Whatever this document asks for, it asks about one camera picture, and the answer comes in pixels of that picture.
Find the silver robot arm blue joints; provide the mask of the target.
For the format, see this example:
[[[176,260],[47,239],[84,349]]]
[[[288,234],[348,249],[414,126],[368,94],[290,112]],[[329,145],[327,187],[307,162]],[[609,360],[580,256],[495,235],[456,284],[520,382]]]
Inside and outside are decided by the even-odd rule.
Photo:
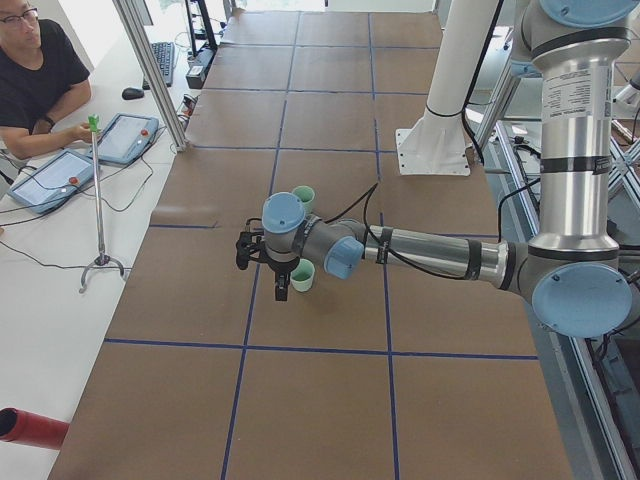
[[[293,252],[340,279],[364,259],[402,264],[455,281],[485,281],[525,299],[537,318],[569,337],[621,325],[632,292],[607,232],[612,68],[629,47],[633,1],[522,1],[512,64],[542,77],[537,234],[495,244],[307,214],[292,193],[261,214],[264,252]]]

